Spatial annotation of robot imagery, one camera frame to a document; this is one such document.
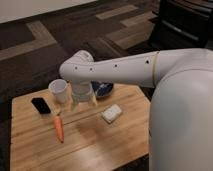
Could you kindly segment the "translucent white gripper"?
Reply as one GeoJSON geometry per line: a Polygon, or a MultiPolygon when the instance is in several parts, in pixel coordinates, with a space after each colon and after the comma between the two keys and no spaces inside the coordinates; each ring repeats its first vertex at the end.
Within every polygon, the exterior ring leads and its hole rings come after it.
{"type": "Polygon", "coordinates": [[[74,100],[71,102],[71,111],[73,112],[79,102],[88,102],[91,106],[98,106],[96,96],[93,95],[91,84],[72,84],[72,97],[74,100]]]}

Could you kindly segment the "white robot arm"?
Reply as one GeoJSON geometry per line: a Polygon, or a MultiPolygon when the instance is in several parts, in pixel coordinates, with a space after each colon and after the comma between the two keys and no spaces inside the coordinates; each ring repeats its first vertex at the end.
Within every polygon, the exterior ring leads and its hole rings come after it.
{"type": "Polygon", "coordinates": [[[98,62],[80,50],[59,73],[79,100],[92,81],[152,88],[149,170],[213,171],[213,50],[159,50],[98,62]]]}

